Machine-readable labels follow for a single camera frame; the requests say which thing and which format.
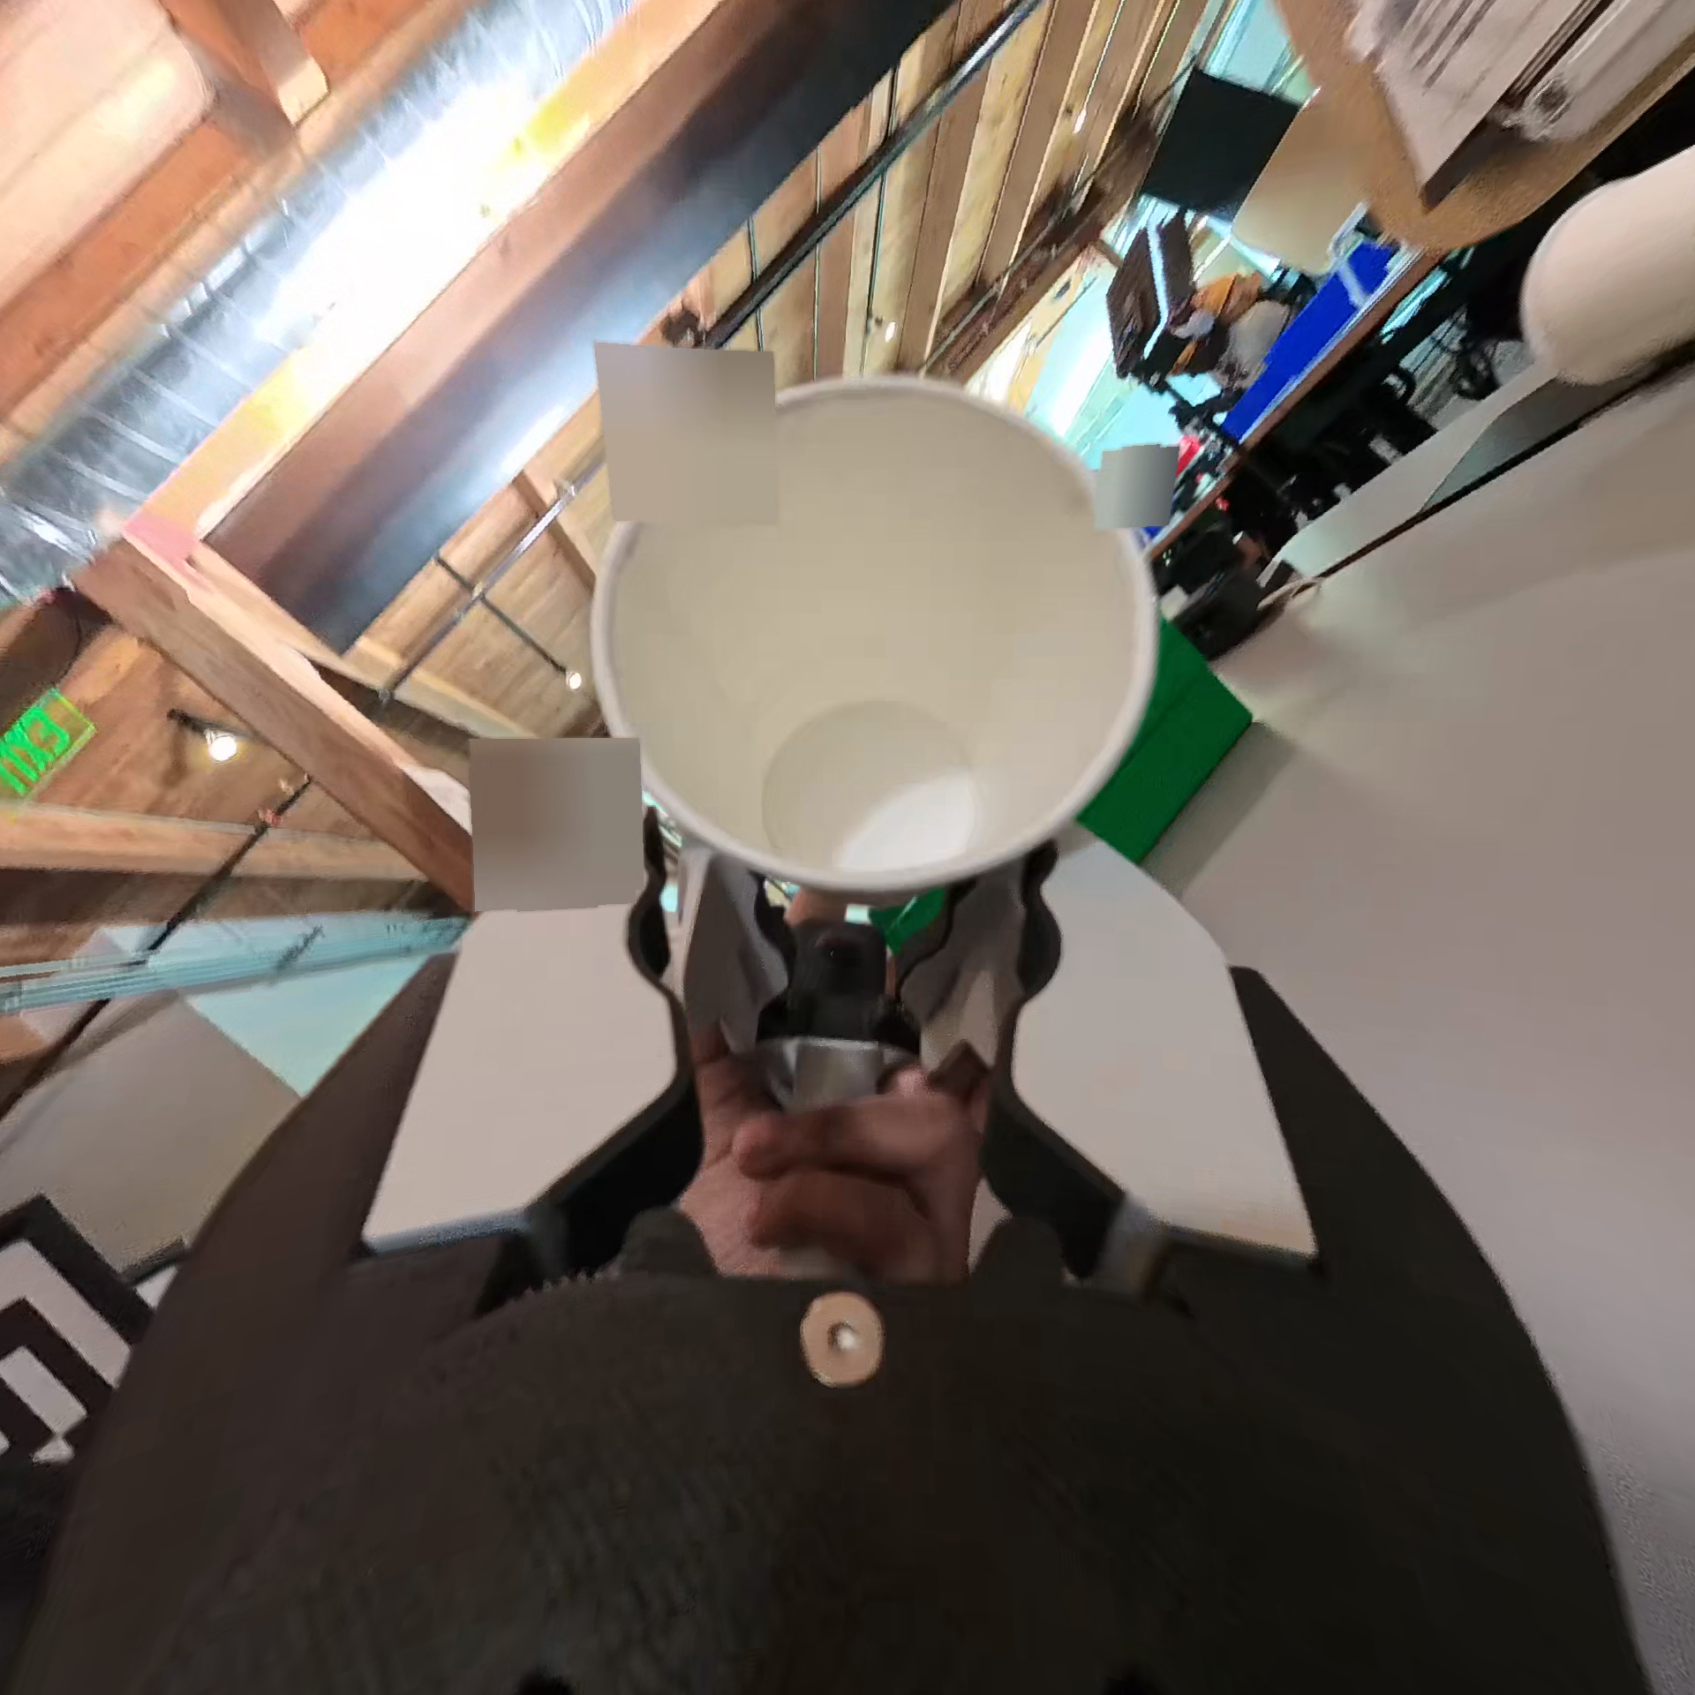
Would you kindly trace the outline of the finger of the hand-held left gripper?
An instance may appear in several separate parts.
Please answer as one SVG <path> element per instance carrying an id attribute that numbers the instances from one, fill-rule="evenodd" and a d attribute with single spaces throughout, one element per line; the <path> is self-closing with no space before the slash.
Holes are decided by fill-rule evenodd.
<path id="1" fill-rule="evenodd" d="M 1023 894 L 1014 880 L 977 880 L 955 891 L 921 937 L 909 965 L 909 1018 L 921 1030 L 921 1063 L 952 1076 L 993 1070 L 1021 1001 L 1019 950 Z"/>
<path id="2" fill-rule="evenodd" d="M 709 848 L 680 854 L 680 1006 L 690 1035 L 751 1054 L 761 1011 L 788 991 L 788 920 L 766 880 Z"/>

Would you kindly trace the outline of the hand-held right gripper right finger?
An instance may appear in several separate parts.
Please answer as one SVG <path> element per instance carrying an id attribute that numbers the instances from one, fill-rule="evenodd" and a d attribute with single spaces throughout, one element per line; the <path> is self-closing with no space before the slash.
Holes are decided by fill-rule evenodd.
<path id="1" fill-rule="evenodd" d="M 1069 1276 L 1137 1292 L 1179 1244 L 1268 1264 L 1317 1237 L 1222 949 L 1105 842 L 1023 881 L 1021 1002 L 987 1122 L 998 1201 L 1059 1237 Z"/>

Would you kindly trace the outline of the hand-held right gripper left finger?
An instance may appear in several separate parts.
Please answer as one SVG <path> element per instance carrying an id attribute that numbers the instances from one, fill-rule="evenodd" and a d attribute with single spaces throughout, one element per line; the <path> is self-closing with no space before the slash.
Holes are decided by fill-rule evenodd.
<path id="1" fill-rule="evenodd" d="M 552 1282 L 611 1264 L 702 1161 L 665 989 L 665 835 L 629 904 L 490 911 L 465 933 L 364 1223 L 376 1253 L 516 1240 Z"/>

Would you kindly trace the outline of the white paper cup green band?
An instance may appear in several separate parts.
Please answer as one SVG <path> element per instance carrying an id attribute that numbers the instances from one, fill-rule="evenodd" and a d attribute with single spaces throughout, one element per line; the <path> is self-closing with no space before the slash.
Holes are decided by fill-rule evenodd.
<path id="1" fill-rule="evenodd" d="M 896 903 L 1081 815 L 1132 746 L 1163 616 L 1092 475 L 916 378 L 776 398 L 776 521 L 618 521 L 601 704 L 683 844 Z"/>
<path id="2" fill-rule="evenodd" d="M 1519 292 L 1536 367 L 1604 385 L 1692 345 L 1692 150 L 1610 182 L 1542 235 Z"/>

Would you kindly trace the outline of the person's left hand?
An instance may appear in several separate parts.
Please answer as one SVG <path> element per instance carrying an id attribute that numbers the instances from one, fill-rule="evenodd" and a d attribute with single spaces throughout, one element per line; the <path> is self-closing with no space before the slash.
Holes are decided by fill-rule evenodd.
<path id="1" fill-rule="evenodd" d="M 988 1076 L 893 1071 L 880 1092 L 781 1109 L 722 1030 L 691 1040 L 702 1164 L 678 1207 L 722 1275 L 823 1253 L 876 1282 L 961 1282 L 983 1179 Z"/>

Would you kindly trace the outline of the green plastic bin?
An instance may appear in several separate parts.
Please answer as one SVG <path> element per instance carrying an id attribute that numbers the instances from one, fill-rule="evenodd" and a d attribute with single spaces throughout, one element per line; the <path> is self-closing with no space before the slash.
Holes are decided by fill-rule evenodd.
<path id="1" fill-rule="evenodd" d="M 1163 620 L 1148 715 L 1115 773 L 1075 821 L 1121 859 L 1141 864 L 1252 724 L 1252 710 L 1213 674 L 1199 649 Z"/>

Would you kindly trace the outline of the black power box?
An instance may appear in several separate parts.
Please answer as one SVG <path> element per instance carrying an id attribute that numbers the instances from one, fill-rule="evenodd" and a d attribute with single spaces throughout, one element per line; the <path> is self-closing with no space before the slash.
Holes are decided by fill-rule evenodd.
<path id="1" fill-rule="evenodd" d="M 1277 616 L 1261 576 L 1271 554 L 1256 531 L 1194 528 L 1156 558 L 1158 596 L 1179 594 L 1163 616 L 1199 650 L 1222 661 Z"/>

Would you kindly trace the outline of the black white marker poster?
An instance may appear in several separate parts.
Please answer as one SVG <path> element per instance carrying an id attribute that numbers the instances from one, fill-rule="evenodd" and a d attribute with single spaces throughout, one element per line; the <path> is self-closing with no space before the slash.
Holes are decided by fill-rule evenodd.
<path id="1" fill-rule="evenodd" d="M 4 1460 L 63 1465 L 92 1439 L 152 1305 L 46 1195 L 4 1213 Z"/>

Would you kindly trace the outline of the green illuminated sign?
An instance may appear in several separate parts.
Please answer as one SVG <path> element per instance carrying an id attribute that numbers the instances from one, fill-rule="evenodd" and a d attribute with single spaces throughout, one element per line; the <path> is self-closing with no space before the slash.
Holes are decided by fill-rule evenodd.
<path id="1" fill-rule="evenodd" d="M 40 692 L 4 728 L 4 800 L 33 799 L 96 738 L 92 718 L 60 688 Z"/>

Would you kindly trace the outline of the blue plastic bin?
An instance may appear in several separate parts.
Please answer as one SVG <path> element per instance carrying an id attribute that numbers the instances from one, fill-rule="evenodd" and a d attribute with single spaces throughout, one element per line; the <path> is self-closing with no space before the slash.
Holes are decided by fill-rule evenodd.
<path id="1" fill-rule="evenodd" d="M 1447 254 L 1359 243 L 1277 338 L 1261 378 L 1220 418 L 1228 444 L 1256 441 L 1336 362 L 1365 345 L 1444 267 Z"/>

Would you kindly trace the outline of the wooden document stand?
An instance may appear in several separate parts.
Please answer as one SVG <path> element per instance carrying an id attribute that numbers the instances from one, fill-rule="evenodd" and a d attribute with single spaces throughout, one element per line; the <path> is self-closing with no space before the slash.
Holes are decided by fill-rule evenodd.
<path id="1" fill-rule="evenodd" d="M 1426 202 L 1376 71 L 1347 51 L 1353 2 L 1279 2 L 1294 54 L 1316 80 L 1321 139 L 1341 159 L 1376 224 L 1416 250 L 1451 254 L 1526 222 L 1660 97 L 1692 75 L 1692 2 L 1672 2 L 1679 38 L 1588 132 L 1569 142 L 1507 139 L 1484 146 L 1451 192 Z"/>

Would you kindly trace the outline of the silver ventilation duct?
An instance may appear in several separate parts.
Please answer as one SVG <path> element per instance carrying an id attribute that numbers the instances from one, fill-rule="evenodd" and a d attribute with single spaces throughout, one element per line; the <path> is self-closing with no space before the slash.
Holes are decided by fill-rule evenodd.
<path id="1" fill-rule="evenodd" d="M 429 2 L 211 222 L 213 247 L 4 454 L 4 614 L 67 591 L 295 368 L 312 430 L 547 178 L 690 51 L 726 71 L 791 2 Z"/>

